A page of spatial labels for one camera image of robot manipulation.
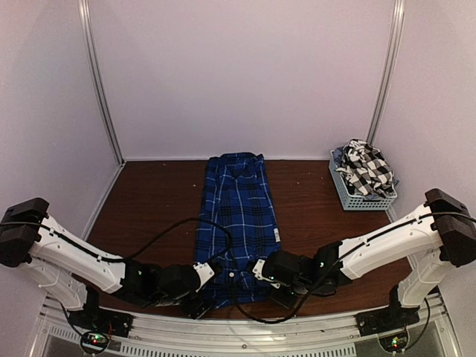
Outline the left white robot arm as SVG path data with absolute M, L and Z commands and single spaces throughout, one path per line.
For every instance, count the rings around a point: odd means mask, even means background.
M 160 267 L 110 254 L 64 229 L 48 213 L 48 202 L 34 198 L 9 207 L 1 218 L 1 264 L 20 268 L 91 330 L 107 322 L 103 309 L 88 301 L 90 283 L 140 308 L 183 306 L 200 318 L 210 309 L 200 291 L 222 272 L 208 260 Z

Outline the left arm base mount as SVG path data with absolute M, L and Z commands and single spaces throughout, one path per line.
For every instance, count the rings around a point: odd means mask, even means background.
M 87 287 L 86 302 L 80 310 L 70 311 L 68 320 L 76 327 L 127 338 L 133 317 L 125 312 L 100 307 L 99 293 Z

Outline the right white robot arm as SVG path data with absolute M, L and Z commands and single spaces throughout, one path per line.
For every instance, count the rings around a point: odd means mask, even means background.
M 319 248 L 314 257 L 279 250 L 254 276 L 298 294 L 330 296 L 365 274 L 423 252 L 411 274 L 396 286 L 396 300 L 382 310 L 382 323 L 397 328 L 453 269 L 475 261 L 475 219 L 444 191 L 425 193 L 425 202 L 403 218 L 369 234 Z

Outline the blue plaid long sleeve shirt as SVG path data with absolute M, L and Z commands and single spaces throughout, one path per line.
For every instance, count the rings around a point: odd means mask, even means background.
M 222 267 L 202 288 L 203 298 L 213 309 L 265 300 L 272 287 L 251 270 L 281 243 L 264 157 L 239 152 L 210 158 L 199 218 L 194 260 Z

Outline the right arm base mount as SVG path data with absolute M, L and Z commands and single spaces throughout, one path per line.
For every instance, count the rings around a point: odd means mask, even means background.
M 358 313 L 357 327 L 361 337 L 407 327 L 419 322 L 419 307 L 404 308 L 399 302 L 398 286 L 389 293 L 389 305 L 381 309 Z

